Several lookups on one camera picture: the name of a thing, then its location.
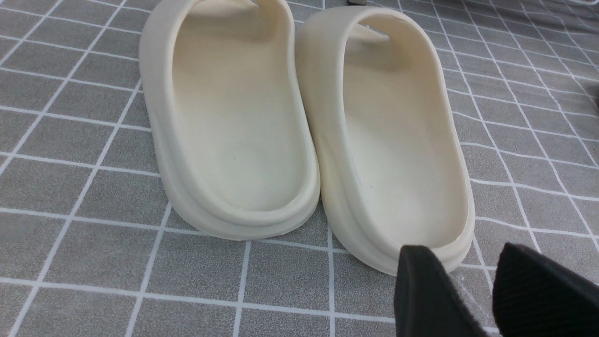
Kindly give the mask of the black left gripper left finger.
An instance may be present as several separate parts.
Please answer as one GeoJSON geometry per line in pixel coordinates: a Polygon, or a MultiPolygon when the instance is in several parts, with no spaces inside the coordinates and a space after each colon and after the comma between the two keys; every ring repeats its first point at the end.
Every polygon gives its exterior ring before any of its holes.
{"type": "Polygon", "coordinates": [[[398,337],[485,337],[440,260],[428,247],[400,250],[394,294],[398,337]]]}

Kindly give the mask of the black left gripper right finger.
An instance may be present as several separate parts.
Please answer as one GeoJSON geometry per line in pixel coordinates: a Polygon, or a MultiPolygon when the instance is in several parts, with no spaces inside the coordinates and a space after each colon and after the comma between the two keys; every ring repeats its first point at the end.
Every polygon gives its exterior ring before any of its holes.
{"type": "Polygon", "coordinates": [[[599,334],[598,286],[525,245],[504,245],[492,311],[504,337],[599,334]]]}

